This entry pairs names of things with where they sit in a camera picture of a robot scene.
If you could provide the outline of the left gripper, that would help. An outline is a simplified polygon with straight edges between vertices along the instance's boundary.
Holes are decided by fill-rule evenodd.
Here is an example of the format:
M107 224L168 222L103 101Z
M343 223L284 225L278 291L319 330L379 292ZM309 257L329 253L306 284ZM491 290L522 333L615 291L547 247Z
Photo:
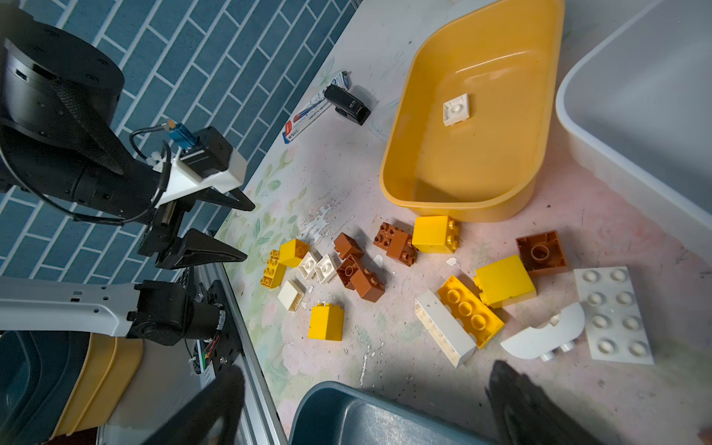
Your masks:
M255 210L255 204L240 188L222 193L210 187L196 192L196 197L232 210ZM137 254L145 257L158 255L157 267L165 270L210 263L242 263L248 259L246 253L196 229L189 229L179 237L184 215L191 210L192 198L189 197L161 205L137 245Z

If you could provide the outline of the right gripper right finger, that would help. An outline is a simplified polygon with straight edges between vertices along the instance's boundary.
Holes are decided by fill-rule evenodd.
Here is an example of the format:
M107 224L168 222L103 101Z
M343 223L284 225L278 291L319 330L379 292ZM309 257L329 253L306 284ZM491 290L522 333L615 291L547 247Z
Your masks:
M600 442L505 361L494 363L487 395L502 444Z

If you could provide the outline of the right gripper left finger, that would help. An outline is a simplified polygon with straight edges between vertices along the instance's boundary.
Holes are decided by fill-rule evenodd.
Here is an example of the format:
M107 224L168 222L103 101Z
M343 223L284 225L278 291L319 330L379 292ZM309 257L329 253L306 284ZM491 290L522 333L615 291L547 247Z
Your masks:
M217 443L234 444L244 407L245 377L239 367L230 365L144 444L200 444L219 420Z

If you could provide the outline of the yellow studded lego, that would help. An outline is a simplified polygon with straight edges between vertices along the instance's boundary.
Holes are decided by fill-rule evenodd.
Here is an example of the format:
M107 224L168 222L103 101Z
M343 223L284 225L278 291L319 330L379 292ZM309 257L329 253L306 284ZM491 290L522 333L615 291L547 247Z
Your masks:
M272 250L270 258L263 271L261 285L267 289L277 289L281 286L287 267L279 261L280 251Z

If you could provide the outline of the small white lego tile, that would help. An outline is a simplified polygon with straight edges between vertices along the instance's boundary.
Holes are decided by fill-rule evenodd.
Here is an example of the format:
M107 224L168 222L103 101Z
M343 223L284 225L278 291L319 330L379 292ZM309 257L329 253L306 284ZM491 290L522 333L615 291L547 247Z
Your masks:
M442 110L443 124L446 127L466 121L470 117L468 94L446 101Z
M315 275L317 264L318 260L313 256L313 254L311 254L311 252L307 252L298 265L298 272L303 279L311 279Z
M320 284L328 283L337 274L337 266L335 265L332 256L329 254L324 255L320 261L318 261L315 268L316 279Z

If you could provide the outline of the white lego block front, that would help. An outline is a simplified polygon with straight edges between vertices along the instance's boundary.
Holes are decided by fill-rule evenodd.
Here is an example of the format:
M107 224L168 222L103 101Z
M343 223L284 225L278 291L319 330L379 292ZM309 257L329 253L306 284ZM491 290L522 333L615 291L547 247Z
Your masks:
M283 283L277 297L288 311L295 312L304 297L304 293L305 289L298 280L289 279Z

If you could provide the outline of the brown lego cluster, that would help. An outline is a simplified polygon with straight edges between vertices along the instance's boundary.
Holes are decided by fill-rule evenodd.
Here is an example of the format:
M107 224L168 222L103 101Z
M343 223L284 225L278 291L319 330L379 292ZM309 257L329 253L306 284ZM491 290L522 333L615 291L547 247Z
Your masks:
M335 251L342 263L337 268L337 276L346 289L355 290L362 300L377 302L385 293L378 276L362 262L365 253L358 243L341 233L334 242Z

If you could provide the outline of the brown lego pair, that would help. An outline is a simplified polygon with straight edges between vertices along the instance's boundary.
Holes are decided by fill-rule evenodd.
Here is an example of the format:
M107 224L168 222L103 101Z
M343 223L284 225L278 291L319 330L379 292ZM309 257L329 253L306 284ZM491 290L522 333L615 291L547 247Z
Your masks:
M413 245L412 236L388 222L382 222L373 244L385 250L391 259L408 267L417 260L418 251Z

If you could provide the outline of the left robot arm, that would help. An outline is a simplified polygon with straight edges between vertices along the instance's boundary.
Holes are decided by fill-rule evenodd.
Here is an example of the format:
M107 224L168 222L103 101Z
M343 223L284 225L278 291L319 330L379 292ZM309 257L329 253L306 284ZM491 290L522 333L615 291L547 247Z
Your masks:
M18 187L77 223L146 229L138 251L164 270L241 263L245 254L184 216L199 202L253 211L246 160L214 128L161 124L156 165L111 130L124 77L82 39L1 5L1 188ZM3 331L74 331L172 346L225 340L230 317L176 283L72 285L5 277Z

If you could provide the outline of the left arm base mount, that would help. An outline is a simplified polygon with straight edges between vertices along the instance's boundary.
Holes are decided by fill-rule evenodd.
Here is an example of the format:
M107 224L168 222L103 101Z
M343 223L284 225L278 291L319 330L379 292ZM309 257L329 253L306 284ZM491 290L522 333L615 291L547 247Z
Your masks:
M189 289L196 291L196 302L215 305L221 311L215 334L208 339L191 339L185 343L191 355L192 374L200 377L202 385L207 385L235 363L243 352L242 342L222 281L213 280L211 286L206 287L195 278Z

